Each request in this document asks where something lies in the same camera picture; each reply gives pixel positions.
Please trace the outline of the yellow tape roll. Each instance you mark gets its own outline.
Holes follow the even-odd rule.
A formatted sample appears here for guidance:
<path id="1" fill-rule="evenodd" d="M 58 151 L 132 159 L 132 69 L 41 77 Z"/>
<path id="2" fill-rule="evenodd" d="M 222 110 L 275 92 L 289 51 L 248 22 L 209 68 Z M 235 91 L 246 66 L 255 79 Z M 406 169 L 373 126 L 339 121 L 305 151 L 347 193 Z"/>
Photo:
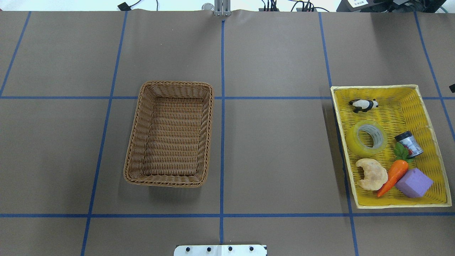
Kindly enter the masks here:
<path id="1" fill-rule="evenodd" d="M 369 158 L 385 150 L 388 137 L 379 123 L 363 120 L 349 128 L 345 135 L 347 148 L 357 156 Z"/>

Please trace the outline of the brown wicker basket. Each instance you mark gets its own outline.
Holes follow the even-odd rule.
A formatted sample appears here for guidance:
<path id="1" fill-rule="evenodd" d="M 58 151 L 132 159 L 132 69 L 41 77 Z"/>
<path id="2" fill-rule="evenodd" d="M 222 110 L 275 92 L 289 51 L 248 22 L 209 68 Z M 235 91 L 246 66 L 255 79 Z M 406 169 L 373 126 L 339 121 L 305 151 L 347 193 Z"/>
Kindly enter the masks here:
<path id="1" fill-rule="evenodd" d="M 141 86 L 125 156 L 127 183 L 198 188 L 210 162 L 214 89 L 205 82 Z"/>

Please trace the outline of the yellow woven basket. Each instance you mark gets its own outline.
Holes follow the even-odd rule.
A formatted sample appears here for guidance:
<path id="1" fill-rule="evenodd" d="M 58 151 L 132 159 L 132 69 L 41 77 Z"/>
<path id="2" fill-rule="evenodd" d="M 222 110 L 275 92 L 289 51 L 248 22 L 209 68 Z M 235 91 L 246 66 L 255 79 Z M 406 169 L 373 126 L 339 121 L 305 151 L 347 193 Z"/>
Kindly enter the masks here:
<path id="1" fill-rule="evenodd" d="M 357 208 L 450 207 L 452 205 L 443 157 L 417 85 L 332 86 L 331 94 L 347 173 Z M 354 113 L 354 108 L 348 102 L 356 99 L 375 99 L 379 106 L 368 112 Z M 373 191 L 366 191 L 358 185 L 358 181 L 363 179 L 364 175 L 355 164 L 362 157 L 354 155 L 347 148 L 345 135 L 349 128 L 363 120 L 379 123 L 386 132 L 388 141 L 385 150 L 369 158 L 377 160 L 387 169 L 395 161 L 394 137 L 408 130 L 413 133 L 424 152 L 409 164 L 409 168 L 420 169 L 434 181 L 422 198 L 408 198 L 397 188 L 392 188 L 378 198 Z"/>

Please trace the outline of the panda figurine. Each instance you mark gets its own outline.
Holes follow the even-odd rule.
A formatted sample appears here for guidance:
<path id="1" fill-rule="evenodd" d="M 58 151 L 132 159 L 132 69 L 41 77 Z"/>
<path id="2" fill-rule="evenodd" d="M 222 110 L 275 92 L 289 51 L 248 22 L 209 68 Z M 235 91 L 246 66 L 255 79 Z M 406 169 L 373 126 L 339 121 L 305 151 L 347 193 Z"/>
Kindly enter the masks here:
<path id="1" fill-rule="evenodd" d="M 354 108 L 353 109 L 354 113 L 368 112 L 379 106 L 379 103 L 375 99 L 373 100 L 356 99 L 349 101 L 348 104 Z"/>

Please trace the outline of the toy croissant bread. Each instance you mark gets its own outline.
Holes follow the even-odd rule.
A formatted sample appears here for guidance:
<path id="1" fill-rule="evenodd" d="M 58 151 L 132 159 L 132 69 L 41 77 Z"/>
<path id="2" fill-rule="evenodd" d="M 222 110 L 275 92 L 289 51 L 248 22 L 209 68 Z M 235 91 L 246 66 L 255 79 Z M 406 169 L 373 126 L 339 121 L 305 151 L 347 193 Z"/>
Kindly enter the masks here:
<path id="1" fill-rule="evenodd" d="M 378 191 L 388 181 L 387 170 L 375 159 L 362 158 L 355 165 L 363 169 L 364 178 L 358 185 L 366 191 Z"/>

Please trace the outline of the small black device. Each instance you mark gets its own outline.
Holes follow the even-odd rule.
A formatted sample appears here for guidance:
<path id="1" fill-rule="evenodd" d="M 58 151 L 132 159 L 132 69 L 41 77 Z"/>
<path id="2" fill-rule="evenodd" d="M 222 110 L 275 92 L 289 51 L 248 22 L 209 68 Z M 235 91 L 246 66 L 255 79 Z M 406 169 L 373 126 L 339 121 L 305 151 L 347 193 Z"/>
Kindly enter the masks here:
<path id="1" fill-rule="evenodd" d="M 128 5 L 126 2 L 119 4 L 117 7 L 120 11 L 130 11 L 131 10 L 130 5 Z"/>

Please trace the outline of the toy carrot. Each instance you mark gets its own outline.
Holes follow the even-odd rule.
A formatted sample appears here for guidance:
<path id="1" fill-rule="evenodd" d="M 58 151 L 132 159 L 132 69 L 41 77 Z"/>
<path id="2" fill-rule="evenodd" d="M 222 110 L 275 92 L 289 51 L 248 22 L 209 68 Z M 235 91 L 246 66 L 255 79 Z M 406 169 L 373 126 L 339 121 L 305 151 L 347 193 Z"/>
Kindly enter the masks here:
<path id="1" fill-rule="evenodd" d="M 377 191 L 376 196 L 378 198 L 382 197 L 395 186 L 408 171 L 409 164 L 414 161 L 414 159 L 410 158 L 409 149 L 400 142 L 396 142 L 394 154 L 395 161 L 388 170 L 388 180 Z"/>

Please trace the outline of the small dark jar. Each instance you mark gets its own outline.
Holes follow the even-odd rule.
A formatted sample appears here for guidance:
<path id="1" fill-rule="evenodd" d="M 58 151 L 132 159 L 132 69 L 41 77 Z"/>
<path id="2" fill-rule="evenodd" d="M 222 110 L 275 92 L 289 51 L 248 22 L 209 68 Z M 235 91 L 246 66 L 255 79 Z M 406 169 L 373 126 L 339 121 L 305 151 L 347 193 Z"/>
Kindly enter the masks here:
<path id="1" fill-rule="evenodd" d="M 400 143 L 408 151 L 408 159 L 413 159 L 421 155 L 424 151 L 416 141 L 411 131 L 405 131 L 394 137 L 397 143 Z"/>

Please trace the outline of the purple foam block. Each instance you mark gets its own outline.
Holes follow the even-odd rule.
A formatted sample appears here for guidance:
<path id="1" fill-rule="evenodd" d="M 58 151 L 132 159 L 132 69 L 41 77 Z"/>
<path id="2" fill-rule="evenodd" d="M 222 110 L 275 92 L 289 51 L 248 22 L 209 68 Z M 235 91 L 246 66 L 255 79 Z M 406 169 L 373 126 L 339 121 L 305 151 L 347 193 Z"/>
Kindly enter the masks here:
<path id="1" fill-rule="evenodd" d="M 395 187 L 408 198 L 422 198 L 434 181 L 420 169 L 413 168 L 395 184 Z"/>

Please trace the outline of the aluminium frame post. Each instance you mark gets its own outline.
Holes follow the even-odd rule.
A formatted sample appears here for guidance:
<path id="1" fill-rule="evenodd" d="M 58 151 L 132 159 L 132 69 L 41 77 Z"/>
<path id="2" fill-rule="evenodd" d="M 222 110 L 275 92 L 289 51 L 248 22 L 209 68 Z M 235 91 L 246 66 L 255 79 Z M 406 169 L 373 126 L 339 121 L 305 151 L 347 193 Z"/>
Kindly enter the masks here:
<path id="1" fill-rule="evenodd" d="M 215 16 L 231 16 L 231 1 L 230 0 L 215 0 L 214 1 Z"/>

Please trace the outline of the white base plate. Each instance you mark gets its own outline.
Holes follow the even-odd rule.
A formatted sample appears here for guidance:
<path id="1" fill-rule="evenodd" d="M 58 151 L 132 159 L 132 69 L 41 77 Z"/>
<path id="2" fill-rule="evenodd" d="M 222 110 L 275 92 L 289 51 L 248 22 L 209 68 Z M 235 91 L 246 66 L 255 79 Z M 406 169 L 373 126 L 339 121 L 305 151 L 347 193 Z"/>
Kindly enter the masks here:
<path id="1" fill-rule="evenodd" d="M 267 246 L 253 245 L 187 245 L 177 246 L 174 256 L 267 256 Z"/>

